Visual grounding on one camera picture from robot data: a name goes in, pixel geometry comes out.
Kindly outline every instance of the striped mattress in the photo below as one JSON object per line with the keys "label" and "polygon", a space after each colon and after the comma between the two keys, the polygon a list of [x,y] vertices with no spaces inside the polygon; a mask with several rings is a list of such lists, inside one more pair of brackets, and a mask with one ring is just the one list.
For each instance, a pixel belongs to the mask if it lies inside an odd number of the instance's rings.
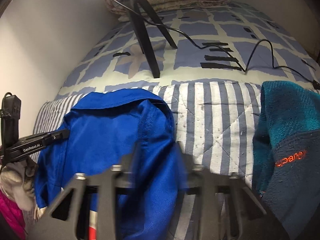
{"label": "striped mattress", "polygon": [[[195,163],[214,173],[236,172],[251,185],[252,138],[260,114],[259,85],[196,82],[143,89],[168,104],[175,121],[176,140],[183,142],[184,153],[193,155]],[[57,129],[63,116],[85,95],[45,103],[36,119],[34,133]],[[39,153],[32,155],[35,161],[38,157]],[[192,239],[194,200],[194,195],[181,199],[180,215],[173,219],[168,239]]]}

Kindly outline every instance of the black clamp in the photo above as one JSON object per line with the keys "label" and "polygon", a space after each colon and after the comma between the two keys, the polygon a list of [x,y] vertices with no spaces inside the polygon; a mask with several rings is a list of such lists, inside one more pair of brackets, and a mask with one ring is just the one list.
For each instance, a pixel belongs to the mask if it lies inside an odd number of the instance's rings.
{"label": "black clamp", "polygon": [[[47,208],[27,240],[88,239],[91,194],[98,194],[97,240],[119,240],[116,195],[127,195],[134,187],[130,181],[132,158],[137,151],[122,157],[102,174],[86,177],[77,173],[64,191]],[[186,194],[196,195],[194,240],[220,239],[220,214],[217,193],[223,193],[226,205],[224,239],[288,240],[289,237],[273,213],[237,175],[211,173],[194,164],[191,155],[182,154],[187,171]]]}
{"label": "black clamp", "polygon": [[50,144],[69,137],[68,129],[38,133],[19,138],[19,119],[21,100],[11,93],[6,93],[2,99],[0,110],[1,138],[0,164],[22,161],[29,155],[45,149]]}

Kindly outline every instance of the bed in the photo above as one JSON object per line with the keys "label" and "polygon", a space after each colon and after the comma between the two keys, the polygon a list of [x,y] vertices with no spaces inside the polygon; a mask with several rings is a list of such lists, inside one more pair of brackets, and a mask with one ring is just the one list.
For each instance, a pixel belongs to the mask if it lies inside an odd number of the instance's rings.
{"label": "bed", "polygon": [[[310,80],[317,80],[319,66],[302,46],[281,26],[255,8],[237,2],[214,8],[193,8],[159,13],[163,22],[178,28],[199,45],[214,42],[223,46],[244,67],[260,39],[268,39],[275,49],[275,65],[286,65]],[[312,88],[301,76],[288,69],[272,69],[270,46],[262,42],[247,74],[226,69],[237,66],[226,61],[218,48],[199,50],[184,36],[170,31],[178,49],[172,49],[158,28],[147,26],[160,69],[154,79],[129,22],[120,23],[86,55],[72,71],[56,99],[121,88],[167,86],[184,82],[238,81],[262,84],[269,80],[289,80]],[[130,56],[113,57],[118,52]],[[205,56],[222,57],[206,60]],[[223,64],[223,69],[211,68]]]}
{"label": "bed", "polygon": [[[163,22],[179,28],[198,44],[217,42],[244,66],[259,39],[269,39],[275,48],[276,65],[289,65],[305,77],[317,79],[319,66],[287,31],[249,5],[229,3],[216,8],[194,8],[159,14]],[[252,182],[252,138],[260,115],[263,81],[290,80],[303,87],[312,85],[294,72],[272,69],[268,44],[262,43],[247,74],[239,70],[203,68],[205,55],[225,57],[221,51],[198,50],[183,36],[171,32],[178,49],[170,49],[159,30],[147,26],[160,68],[154,79],[139,50],[129,23],[120,23],[107,34],[68,76],[56,99],[45,103],[36,119],[34,133],[57,129],[63,116],[90,92],[112,92],[140,87],[168,104],[173,112],[176,140],[183,151],[211,172],[236,172]],[[130,56],[113,57],[118,52]],[[232,61],[218,64],[236,66]],[[39,153],[32,158],[36,161]],[[177,204],[180,215],[172,220],[167,239],[193,237],[195,196],[184,196]],[[26,214],[27,224],[33,221]],[[96,214],[90,215],[95,228]]]}
{"label": "bed", "polygon": [[[189,82],[169,86],[142,87],[160,96],[173,113],[176,140],[183,152],[193,155],[197,164],[211,172],[236,172],[248,185],[252,182],[252,138],[260,115],[260,85],[240,82]],[[57,129],[63,116],[87,94],[76,94],[45,103],[36,119],[34,133]],[[39,153],[32,156],[37,161]],[[192,240],[194,195],[178,200],[179,216],[170,224],[169,239]],[[91,212],[90,226],[95,229],[97,214]],[[25,214],[27,224],[33,214]]]}

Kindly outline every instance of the blue checkered bedsheet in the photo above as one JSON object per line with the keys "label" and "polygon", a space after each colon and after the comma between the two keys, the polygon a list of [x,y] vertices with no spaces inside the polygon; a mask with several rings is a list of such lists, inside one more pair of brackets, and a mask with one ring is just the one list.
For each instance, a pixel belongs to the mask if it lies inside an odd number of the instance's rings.
{"label": "blue checkered bedsheet", "polygon": [[[269,39],[275,48],[275,65],[287,65],[308,79],[316,79],[316,62],[281,26],[249,5],[232,2],[215,8],[194,8],[159,13],[163,22],[178,28],[201,45],[221,42],[242,66],[260,39]],[[231,61],[206,61],[204,56],[227,57],[221,51],[199,50],[184,36],[170,31],[178,49],[172,49],[158,28],[147,25],[160,69],[160,78],[152,77],[132,26],[120,23],[88,53],[68,76],[56,99],[67,96],[105,92],[120,88],[166,86],[184,82],[238,81],[262,84],[268,80],[290,80],[311,88],[299,75],[287,69],[272,69],[269,44],[261,43],[252,58],[247,74],[239,70],[202,68],[213,62],[237,66]],[[117,52],[131,55],[113,57]],[[313,68],[303,63],[304,60]]]}

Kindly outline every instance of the black tripod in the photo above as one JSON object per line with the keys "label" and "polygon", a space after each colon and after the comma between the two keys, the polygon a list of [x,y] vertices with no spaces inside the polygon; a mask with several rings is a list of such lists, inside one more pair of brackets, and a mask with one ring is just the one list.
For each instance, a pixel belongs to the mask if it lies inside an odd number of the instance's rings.
{"label": "black tripod", "polygon": [[[150,3],[147,0],[124,0],[124,5],[129,7],[130,9],[134,10],[138,14],[141,15],[138,4],[144,9],[144,11],[147,13],[147,15],[150,17],[150,19],[157,24],[162,24],[161,19],[156,14],[155,10],[152,8]],[[158,62],[156,60],[155,53],[153,51],[149,35],[146,29],[146,26],[144,25],[144,21],[142,18],[134,14],[133,12],[127,10],[127,15],[130,19],[130,22],[132,23],[133,30],[137,36],[139,45],[141,47],[142,53],[147,58],[148,64],[150,66],[150,69],[152,71],[152,75],[154,78],[160,77],[160,71],[158,67]],[[168,30],[164,27],[158,26],[159,30],[163,34],[163,36],[166,38],[166,40],[169,42],[170,46],[174,49],[177,49],[177,45],[174,43],[172,37],[170,36]]]}

